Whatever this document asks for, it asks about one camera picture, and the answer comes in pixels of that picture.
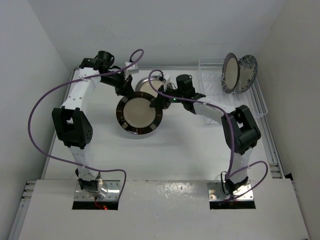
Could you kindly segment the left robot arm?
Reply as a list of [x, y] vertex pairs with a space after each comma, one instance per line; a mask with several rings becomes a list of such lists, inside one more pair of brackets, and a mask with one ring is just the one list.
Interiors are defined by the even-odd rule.
[[52, 110], [56, 135], [71, 152], [77, 165], [76, 176], [81, 190], [95, 199], [103, 199], [108, 188], [100, 170], [88, 168], [92, 160], [90, 142], [93, 127], [86, 117], [91, 96], [99, 83], [114, 87], [117, 95], [132, 93], [132, 75], [139, 71], [137, 62], [129, 59], [124, 68], [114, 65], [115, 57], [99, 51], [93, 58], [84, 58], [78, 67], [78, 78], [61, 107]]

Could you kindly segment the silver rim plate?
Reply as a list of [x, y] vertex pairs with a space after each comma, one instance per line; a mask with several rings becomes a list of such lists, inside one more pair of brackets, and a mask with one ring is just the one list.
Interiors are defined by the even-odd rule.
[[234, 92], [240, 79], [240, 65], [236, 55], [228, 53], [222, 66], [221, 86], [226, 94]]
[[[150, 81], [152, 85], [158, 90], [164, 83], [159, 80], [159, 77], [156, 75], [152, 75], [150, 77]], [[157, 97], [158, 93], [153, 90], [153, 88], [150, 86], [148, 77], [142, 78], [135, 87], [136, 92], [144, 92], [152, 95], [153, 97]]]

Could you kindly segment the dark patterned rim plate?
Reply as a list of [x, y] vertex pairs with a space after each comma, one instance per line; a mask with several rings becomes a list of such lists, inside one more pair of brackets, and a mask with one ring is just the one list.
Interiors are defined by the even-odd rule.
[[147, 135], [156, 130], [162, 122], [163, 110], [150, 107], [155, 99], [140, 91], [122, 97], [116, 107], [116, 119], [121, 128], [134, 135]]

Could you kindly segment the blue floral plate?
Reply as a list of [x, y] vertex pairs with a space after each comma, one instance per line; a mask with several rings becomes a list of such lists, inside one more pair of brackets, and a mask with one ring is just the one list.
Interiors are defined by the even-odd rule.
[[245, 55], [239, 61], [240, 75], [239, 81], [234, 89], [236, 94], [246, 92], [256, 80], [258, 72], [258, 63], [253, 55]]

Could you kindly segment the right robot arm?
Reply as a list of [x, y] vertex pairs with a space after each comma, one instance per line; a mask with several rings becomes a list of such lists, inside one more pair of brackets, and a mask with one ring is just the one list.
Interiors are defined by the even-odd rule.
[[174, 89], [166, 84], [156, 88], [150, 79], [148, 83], [157, 93], [151, 107], [167, 109], [172, 103], [181, 103], [185, 110], [222, 126], [225, 142], [230, 149], [230, 161], [222, 189], [226, 195], [232, 196], [240, 187], [246, 185], [249, 180], [247, 169], [250, 167], [250, 157], [261, 138], [251, 110], [246, 105], [230, 107], [205, 101], [206, 96], [196, 92], [192, 77], [188, 74], [177, 77]]

